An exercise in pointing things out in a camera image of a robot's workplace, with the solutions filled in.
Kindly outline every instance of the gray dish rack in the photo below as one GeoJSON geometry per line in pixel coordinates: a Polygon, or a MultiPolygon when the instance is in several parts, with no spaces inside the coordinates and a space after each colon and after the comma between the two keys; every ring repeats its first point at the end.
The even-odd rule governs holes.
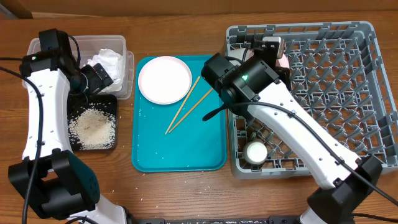
{"type": "MultiPolygon", "coordinates": [[[[398,168],[398,113],[376,34],[368,22],[231,26],[228,55],[252,38],[285,40],[292,94],[335,139],[359,156],[376,156],[383,173],[398,168]]],[[[294,152],[259,121],[248,125],[228,112],[231,171],[239,179],[310,175],[294,152]],[[261,166],[242,157],[248,141],[262,141],[269,155],[261,166]]]]}

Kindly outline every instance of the wire grid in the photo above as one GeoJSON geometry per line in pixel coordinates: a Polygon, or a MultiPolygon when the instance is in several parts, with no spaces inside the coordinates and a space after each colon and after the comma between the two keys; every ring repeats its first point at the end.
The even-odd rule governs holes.
{"type": "MultiPolygon", "coordinates": [[[[360,50],[357,38],[291,40],[285,43],[285,54],[290,63],[292,94],[296,101],[342,145],[360,157],[372,154],[387,164],[381,129],[387,127],[395,136],[397,131],[391,129],[393,126],[379,127],[371,103],[366,71],[374,69],[370,66],[375,65],[374,60],[378,57],[374,43],[360,50]]],[[[385,87],[383,78],[378,85],[380,90],[382,85],[385,87]]],[[[387,93],[383,95],[383,103],[391,112],[387,93]]],[[[243,117],[236,116],[235,125],[238,129],[236,157],[242,169],[305,167],[297,155],[260,121],[248,126],[243,117]],[[255,139],[263,142],[269,151],[267,160],[259,166],[247,163],[241,153],[243,146],[255,139]]]]}

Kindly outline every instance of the white round object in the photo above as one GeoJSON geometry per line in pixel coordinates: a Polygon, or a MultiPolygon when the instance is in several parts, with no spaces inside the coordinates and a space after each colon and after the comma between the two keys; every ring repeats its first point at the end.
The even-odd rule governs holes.
{"type": "Polygon", "coordinates": [[[149,61],[141,69],[138,87],[147,100],[167,105],[181,100],[192,84],[188,65],[178,58],[163,56],[149,61]]]}
{"type": "Polygon", "coordinates": [[[267,159],[267,147],[261,142],[249,142],[243,147],[243,159],[253,165],[260,165],[267,159]]]}

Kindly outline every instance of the wooden table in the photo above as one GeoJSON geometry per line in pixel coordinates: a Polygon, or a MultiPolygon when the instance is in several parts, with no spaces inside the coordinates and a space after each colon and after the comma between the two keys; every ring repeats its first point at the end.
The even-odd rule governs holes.
{"type": "MultiPolygon", "coordinates": [[[[137,64],[150,55],[221,52],[226,29],[231,25],[326,21],[369,21],[374,25],[397,102],[397,11],[3,20],[0,57],[25,55],[39,31],[54,27],[71,35],[123,35],[137,64]]],[[[0,63],[18,71],[16,62],[0,63]]],[[[317,189],[312,177],[237,180],[231,175],[229,160],[215,172],[138,172],[131,164],[133,99],[131,96],[119,102],[117,148],[109,152],[79,152],[77,156],[96,173],[101,193],[113,203],[126,206],[136,218],[259,218],[298,215],[307,208],[307,197],[317,189]]],[[[9,183],[7,169],[21,161],[25,148],[28,99],[21,81],[4,72],[0,72],[0,103],[0,223],[20,223],[23,199],[9,183]]],[[[393,172],[382,176],[378,186],[398,198],[397,184],[398,172],[393,172]]],[[[378,194],[368,197],[356,212],[398,218],[398,209],[378,194]]],[[[63,223],[40,220],[32,210],[28,215],[29,223],[63,223]]],[[[365,218],[356,220],[379,223],[365,218]]]]}

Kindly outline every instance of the clear plastic bin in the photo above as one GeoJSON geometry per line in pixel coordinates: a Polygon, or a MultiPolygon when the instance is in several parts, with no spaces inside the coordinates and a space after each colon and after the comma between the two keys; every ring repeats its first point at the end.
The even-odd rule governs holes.
{"type": "MultiPolygon", "coordinates": [[[[126,100],[131,96],[132,83],[134,80],[134,55],[128,52],[126,48],[126,40],[121,35],[86,35],[74,36],[78,42],[80,49],[81,63],[80,67],[87,63],[88,59],[92,59],[101,49],[111,49],[122,56],[125,66],[122,69],[123,82],[119,91],[111,92],[118,100],[126,100]]],[[[70,40],[72,53],[77,58],[77,49],[75,43],[70,40]]],[[[35,38],[30,42],[27,54],[34,54],[40,51],[39,38],[35,38]]]]}

